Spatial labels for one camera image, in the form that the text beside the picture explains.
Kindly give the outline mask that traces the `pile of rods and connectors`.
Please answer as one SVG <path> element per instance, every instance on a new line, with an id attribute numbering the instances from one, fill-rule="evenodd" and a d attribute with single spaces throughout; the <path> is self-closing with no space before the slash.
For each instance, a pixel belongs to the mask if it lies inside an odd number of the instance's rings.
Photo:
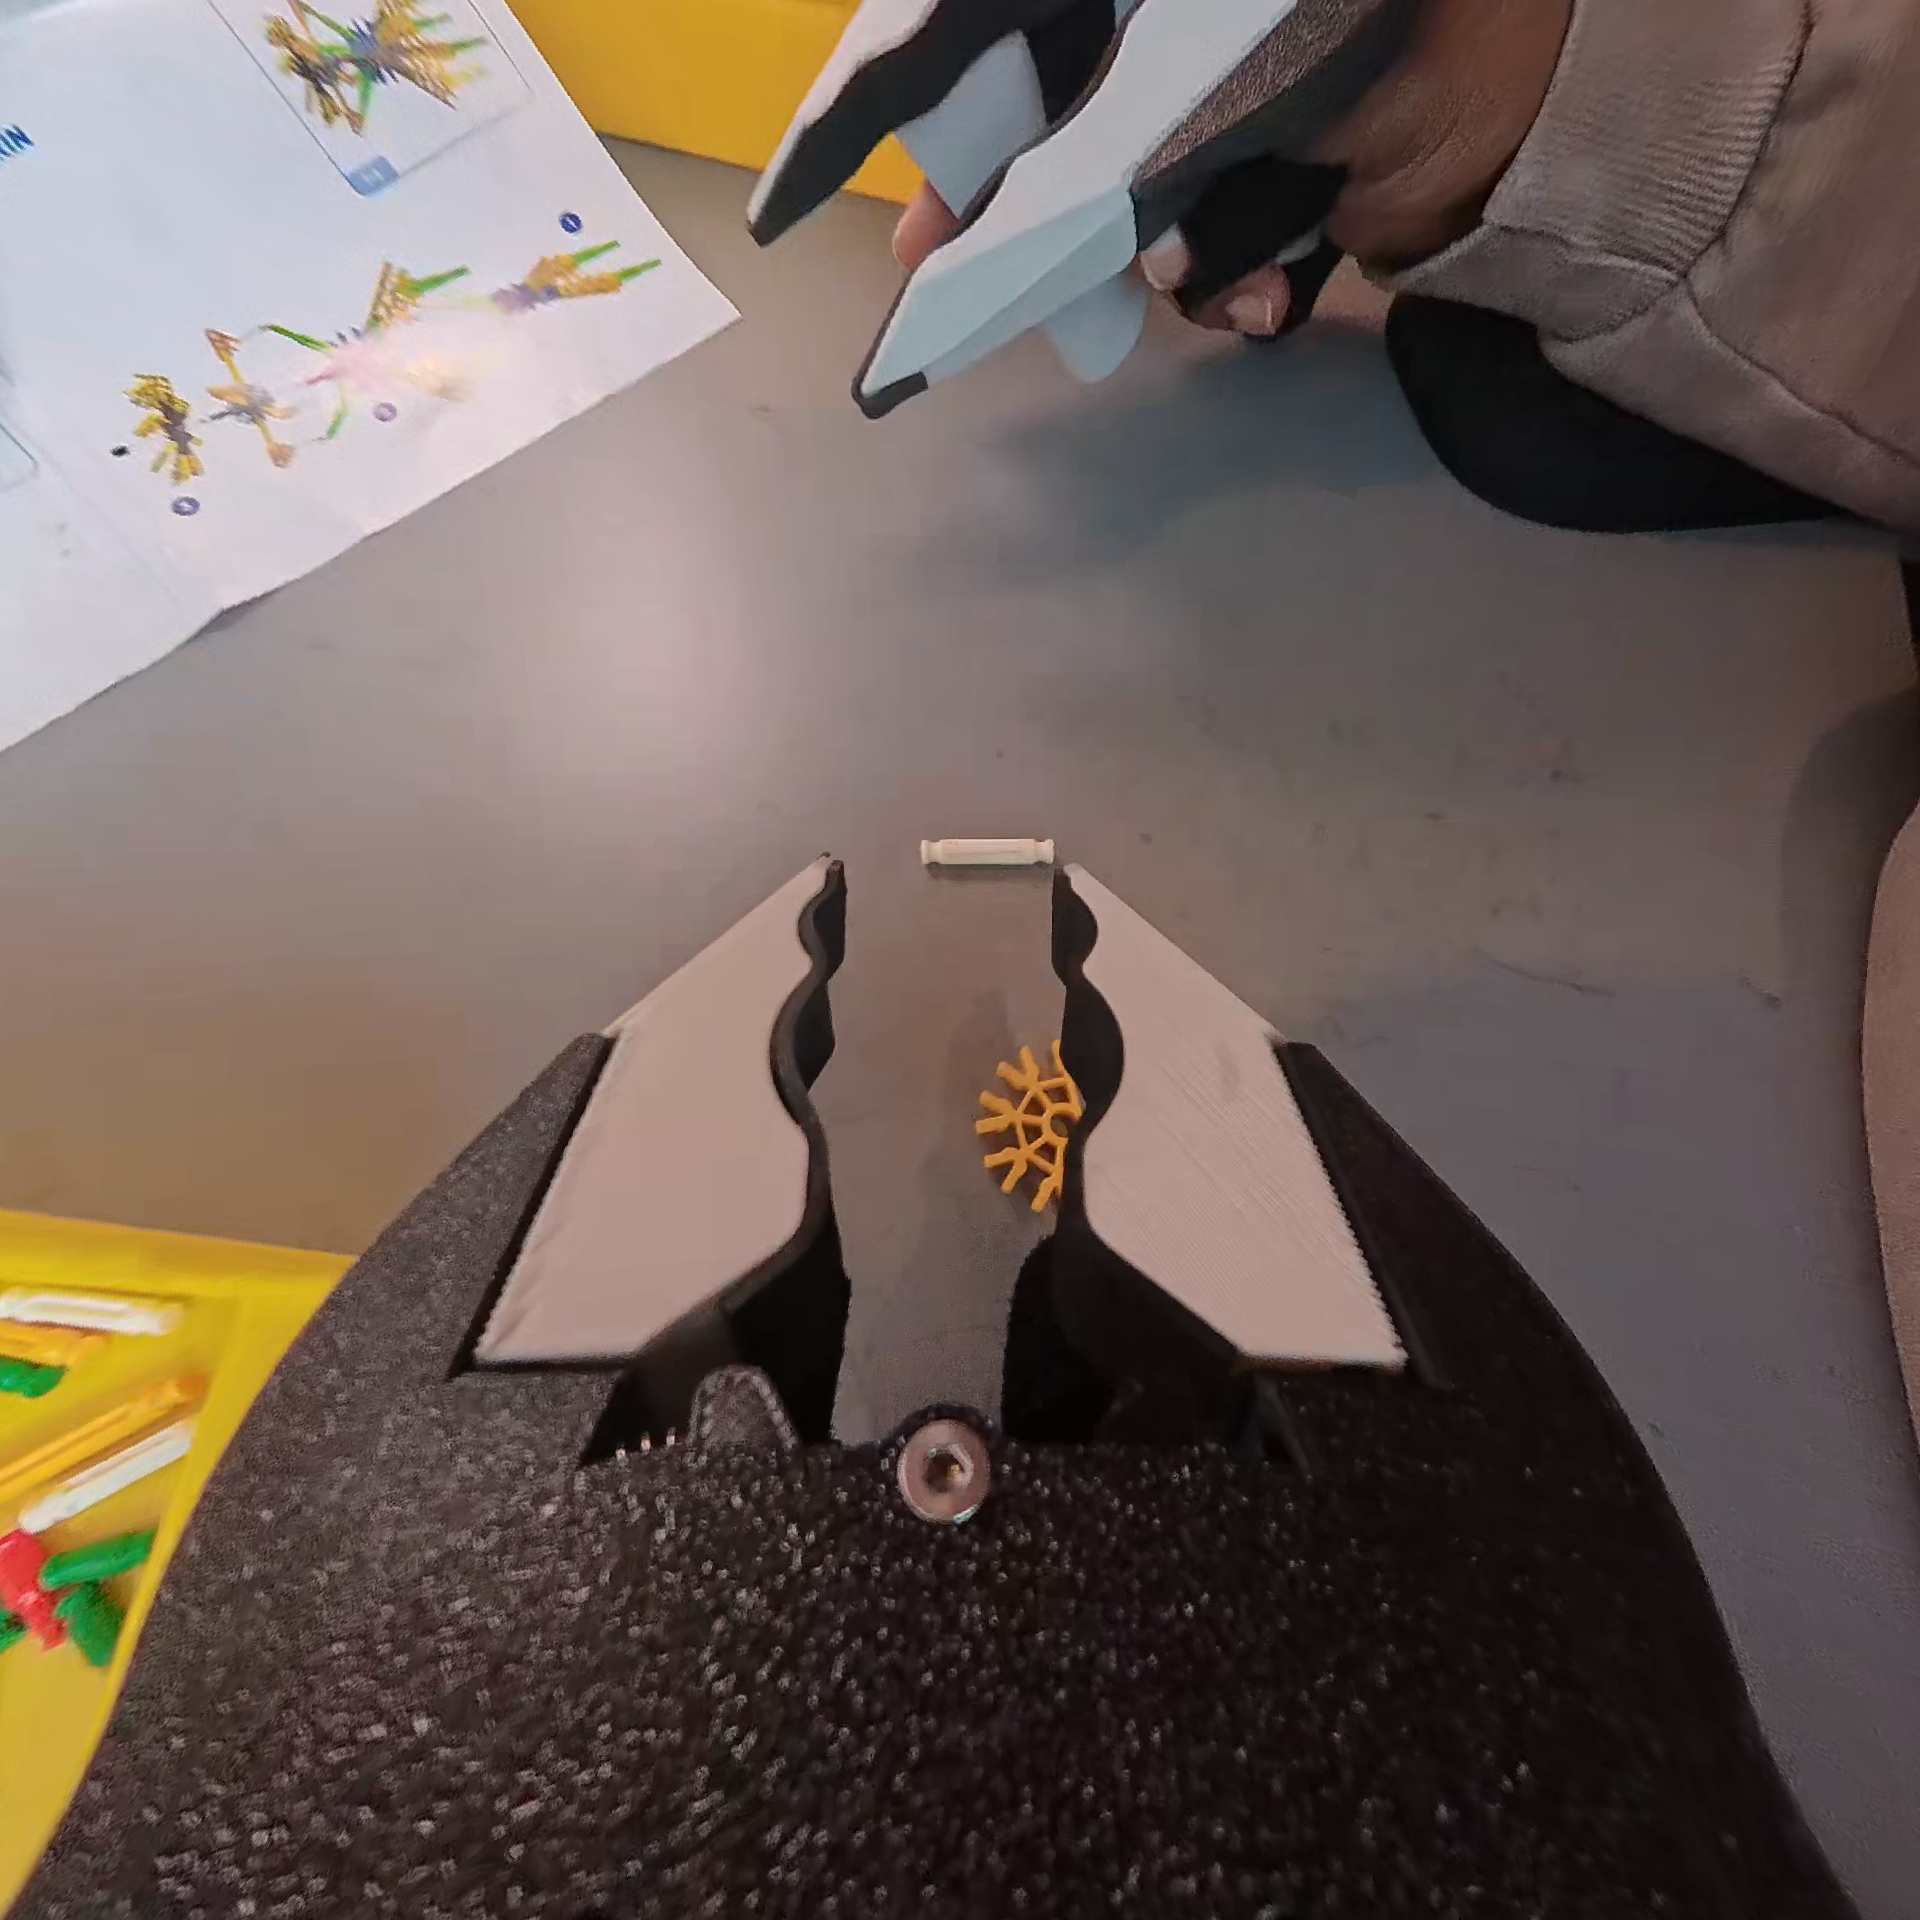
<path id="1" fill-rule="evenodd" d="M 205 1379 L 193 1306 L 85 1288 L 5 1285 L 3 1644 L 105 1672 L 125 1591 L 158 1539 L 118 1523 L 182 1466 Z"/>

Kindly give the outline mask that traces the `yellow snowflake connector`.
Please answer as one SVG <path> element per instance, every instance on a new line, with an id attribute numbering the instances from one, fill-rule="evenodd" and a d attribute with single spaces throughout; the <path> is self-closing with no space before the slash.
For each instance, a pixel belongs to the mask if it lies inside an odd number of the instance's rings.
<path id="1" fill-rule="evenodd" d="M 999 1192 L 1022 1195 L 1035 1215 L 1055 1210 L 1066 1192 L 1068 1148 L 1085 1112 L 1062 1043 L 1053 1041 L 1043 1051 L 1019 1048 L 1013 1061 L 997 1064 L 995 1081 L 975 1104 L 980 1165 Z"/>

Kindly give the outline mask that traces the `person's beige jacket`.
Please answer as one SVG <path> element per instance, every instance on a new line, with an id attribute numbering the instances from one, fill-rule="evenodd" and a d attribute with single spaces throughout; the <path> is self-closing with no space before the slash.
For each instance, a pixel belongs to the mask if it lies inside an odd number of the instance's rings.
<path id="1" fill-rule="evenodd" d="M 1918 809 L 1889 849 L 1873 906 L 1860 1089 L 1889 1322 L 1918 1428 Z"/>

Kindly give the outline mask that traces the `white building instruction sheet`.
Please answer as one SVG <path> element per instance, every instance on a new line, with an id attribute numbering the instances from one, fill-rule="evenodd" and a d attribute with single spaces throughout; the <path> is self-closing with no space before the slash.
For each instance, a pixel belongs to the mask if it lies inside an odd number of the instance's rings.
<path id="1" fill-rule="evenodd" d="M 3 744 L 735 322 L 508 5 L 5 5 Z"/>

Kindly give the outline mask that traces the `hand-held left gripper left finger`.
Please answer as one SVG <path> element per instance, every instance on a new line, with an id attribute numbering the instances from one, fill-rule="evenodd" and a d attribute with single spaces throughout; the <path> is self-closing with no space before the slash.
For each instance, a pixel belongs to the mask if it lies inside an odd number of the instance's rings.
<path id="1" fill-rule="evenodd" d="M 730 1330 L 831 1210 L 813 1089 L 831 1061 L 846 869 L 818 855 L 603 1031 L 471 1333 L 486 1370 L 663 1360 Z"/>

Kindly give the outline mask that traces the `person's right hand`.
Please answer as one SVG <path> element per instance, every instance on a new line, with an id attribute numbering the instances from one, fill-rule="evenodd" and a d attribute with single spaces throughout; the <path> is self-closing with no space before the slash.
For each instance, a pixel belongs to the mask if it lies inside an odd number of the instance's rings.
<path id="1" fill-rule="evenodd" d="M 1421 5 L 1404 60 L 1317 147 L 1346 173 L 1327 216 L 1333 247 L 1382 282 L 1469 234 L 1545 103 L 1570 18 L 1573 2 Z M 916 271 L 956 227 L 924 186 L 897 224 L 897 263 Z M 1135 273 L 1201 329 L 1270 341 L 1289 321 L 1281 263 L 1191 303 L 1193 249 L 1180 231 L 1142 252 Z"/>

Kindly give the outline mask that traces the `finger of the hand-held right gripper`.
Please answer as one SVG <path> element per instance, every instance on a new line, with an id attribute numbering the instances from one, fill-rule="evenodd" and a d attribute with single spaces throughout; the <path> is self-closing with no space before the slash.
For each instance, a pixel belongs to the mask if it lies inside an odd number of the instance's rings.
<path id="1" fill-rule="evenodd" d="M 853 397 L 885 418 L 1123 276 L 1234 168 L 1234 130 L 1281 92 L 1293 2 L 1141 5 L 1083 99 L 1010 157 L 956 239 L 902 283 Z"/>
<path id="2" fill-rule="evenodd" d="M 1118 28 L 1115 2 L 859 5 L 754 186 L 753 240 L 807 220 L 886 138 L 965 210 L 1066 114 Z"/>

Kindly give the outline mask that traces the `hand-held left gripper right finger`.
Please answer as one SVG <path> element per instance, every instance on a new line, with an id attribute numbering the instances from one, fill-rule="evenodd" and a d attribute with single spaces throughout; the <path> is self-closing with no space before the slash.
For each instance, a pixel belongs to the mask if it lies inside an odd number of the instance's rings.
<path id="1" fill-rule="evenodd" d="M 1409 1351 L 1311 1140 L 1281 1031 L 1085 866 L 1055 871 L 1062 976 L 1118 1037 L 1069 1200 L 1094 1248 L 1262 1368 L 1401 1375 Z"/>

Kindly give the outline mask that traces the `yellow plastic bin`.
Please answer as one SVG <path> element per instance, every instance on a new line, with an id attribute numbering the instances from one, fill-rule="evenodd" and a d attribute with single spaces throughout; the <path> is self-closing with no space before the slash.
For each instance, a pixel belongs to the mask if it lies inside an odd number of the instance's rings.
<path id="1" fill-rule="evenodd" d="M 150 1520 L 158 1539 L 132 1576 L 125 1633 L 111 1667 L 87 1669 L 71 1653 L 3 1651 L 3 1895 L 14 1907 L 73 1801 L 163 1573 L 212 1467 L 255 1395 L 348 1269 L 341 1256 L 141 1232 L 105 1224 L 3 1215 L 3 1292 L 9 1282 L 180 1299 L 193 1306 L 190 1353 L 205 1379 L 194 1444 L 155 1480 L 118 1523 Z"/>
<path id="2" fill-rule="evenodd" d="M 757 177 L 853 2 L 511 2 L 601 135 Z"/>

